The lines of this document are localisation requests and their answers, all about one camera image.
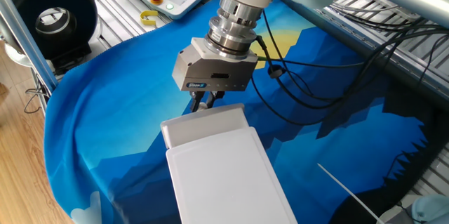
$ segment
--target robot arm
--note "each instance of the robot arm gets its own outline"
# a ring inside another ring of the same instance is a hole
[[[173,78],[181,91],[190,91],[195,112],[206,91],[214,97],[225,91],[244,91],[251,79],[257,56],[250,50],[256,39],[254,28],[262,11],[273,0],[221,0],[218,16],[210,19],[204,38],[193,38],[180,51]],[[318,8],[332,0],[294,0]]]

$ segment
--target metal grating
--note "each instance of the metal grating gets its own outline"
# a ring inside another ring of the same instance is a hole
[[[410,193],[423,196],[440,194],[449,197],[449,144],[440,152]]]
[[[335,2],[352,8],[370,10],[394,6],[392,2],[387,0],[335,0]],[[341,13],[334,11],[331,7],[326,7],[323,10],[315,10],[314,12],[315,14],[320,15],[320,17],[326,19],[328,22],[332,23],[334,26],[337,26],[339,29],[350,33],[356,38],[356,40],[359,40],[371,49],[383,44],[394,35],[392,32],[380,32],[352,22],[346,19]],[[377,13],[366,13],[360,11],[346,12],[366,20],[388,24],[402,24],[406,21],[412,22],[420,17],[404,8],[399,7]],[[420,24],[435,23],[425,20]],[[398,49],[396,49],[396,52],[391,58],[391,62],[394,63],[400,70],[406,71],[417,81],[421,77],[421,74],[429,62],[429,52],[432,46],[441,36],[442,34],[435,34],[404,41]],[[446,100],[449,100],[449,40],[444,39],[443,41],[444,42],[438,47],[438,49],[436,49],[432,56],[430,67],[425,74],[422,84],[428,86],[431,90],[438,93]]]

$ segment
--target blue fabric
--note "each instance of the blue fabric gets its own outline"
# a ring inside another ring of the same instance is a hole
[[[160,132],[162,121],[189,112],[190,97],[171,78],[177,53],[208,31],[218,0],[156,31],[128,40],[69,71],[46,112],[45,159],[53,194],[77,223],[179,223],[180,217]],[[275,0],[267,9],[275,31],[302,30],[287,59],[328,65],[361,62],[355,52]],[[268,43],[262,22],[256,29]],[[292,65],[315,95],[336,97],[358,69]],[[315,121],[328,110],[296,104],[267,76],[254,72],[267,101],[289,119]],[[282,81],[302,100],[287,76]],[[216,105],[243,103],[267,150],[299,223],[327,223],[347,193],[316,165],[353,192],[381,186],[394,157],[425,140],[420,121],[383,113],[389,77],[351,97],[333,117],[294,126],[272,114],[254,88],[226,93]]]

